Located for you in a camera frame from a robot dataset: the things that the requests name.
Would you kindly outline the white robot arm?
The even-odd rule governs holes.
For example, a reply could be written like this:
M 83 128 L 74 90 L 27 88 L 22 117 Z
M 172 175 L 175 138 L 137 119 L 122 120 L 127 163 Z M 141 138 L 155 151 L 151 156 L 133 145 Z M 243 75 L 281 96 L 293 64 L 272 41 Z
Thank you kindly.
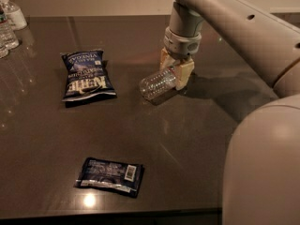
M 203 18 L 240 56 L 202 80 L 237 119 L 222 176 L 222 225 L 300 225 L 297 27 L 245 0 L 174 0 L 164 43 L 185 58 Z

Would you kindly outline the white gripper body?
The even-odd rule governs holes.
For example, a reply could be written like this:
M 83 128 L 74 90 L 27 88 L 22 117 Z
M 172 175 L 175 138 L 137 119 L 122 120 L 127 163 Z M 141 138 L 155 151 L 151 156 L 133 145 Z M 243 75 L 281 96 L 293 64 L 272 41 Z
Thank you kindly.
M 195 37 L 178 36 L 167 27 L 163 43 L 167 53 L 173 59 L 186 59 L 199 50 L 201 39 L 201 34 L 197 34 Z

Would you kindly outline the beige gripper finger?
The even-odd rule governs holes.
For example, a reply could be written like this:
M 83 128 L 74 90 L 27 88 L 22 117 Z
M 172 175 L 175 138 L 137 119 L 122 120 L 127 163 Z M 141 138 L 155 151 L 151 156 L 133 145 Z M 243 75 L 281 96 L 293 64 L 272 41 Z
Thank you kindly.
M 175 60 L 169 55 L 168 51 L 163 48 L 160 53 L 159 69 L 170 68 L 174 66 Z
M 189 77 L 194 68 L 195 65 L 192 59 L 181 61 L 179 65 L 175 66 L 175 88 L 177 91 L 182 90 L 188 84 Z

